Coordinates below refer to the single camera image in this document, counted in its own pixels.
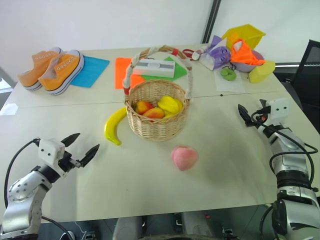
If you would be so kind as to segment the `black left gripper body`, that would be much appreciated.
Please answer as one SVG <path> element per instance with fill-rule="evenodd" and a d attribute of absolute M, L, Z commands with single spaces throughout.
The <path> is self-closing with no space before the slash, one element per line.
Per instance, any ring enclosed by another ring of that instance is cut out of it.
<path fill-rule="evenodd" d="M 62 158 L 58 161 L 58 166 L 64 173 L 68 173 L 73 168 L 82 167 L 82 164 L 79 160 L 74 160 L 71 153 L 64 151 Z"/>

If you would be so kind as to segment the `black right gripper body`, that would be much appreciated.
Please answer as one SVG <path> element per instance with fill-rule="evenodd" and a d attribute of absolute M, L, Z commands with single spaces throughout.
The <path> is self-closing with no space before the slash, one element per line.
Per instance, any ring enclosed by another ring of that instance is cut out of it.
<path fill-rule="evenodd" d="M 249 116 L 249 120 L 246 122 L 247 127 L 256 127 L 257 129 L 262 126 L 268 118 L 268 114 L 271 113 L 271 107 L 265 106 Z"/>

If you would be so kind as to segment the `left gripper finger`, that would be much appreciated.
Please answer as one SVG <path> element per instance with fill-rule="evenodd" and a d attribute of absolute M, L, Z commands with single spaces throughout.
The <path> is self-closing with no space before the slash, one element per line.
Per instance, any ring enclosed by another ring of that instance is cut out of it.
<path fill-rule="evenodd" d="M 84 168 L 95 157 L 99 147 L 100 144 L 97 144 L 87 151 L 84 157 L 80 160 L 81 167 Z"/>
<path fill-rule="evenodd" d="M 63 140 L 61 140 L 61 142 L 67 148 L 75 142 L 75 140 L 79 137 L 79 135 L 80 135 L 80 133 L 71 134 L 71 135 L 67 136 L 66 138 L 64 138 Z"/>

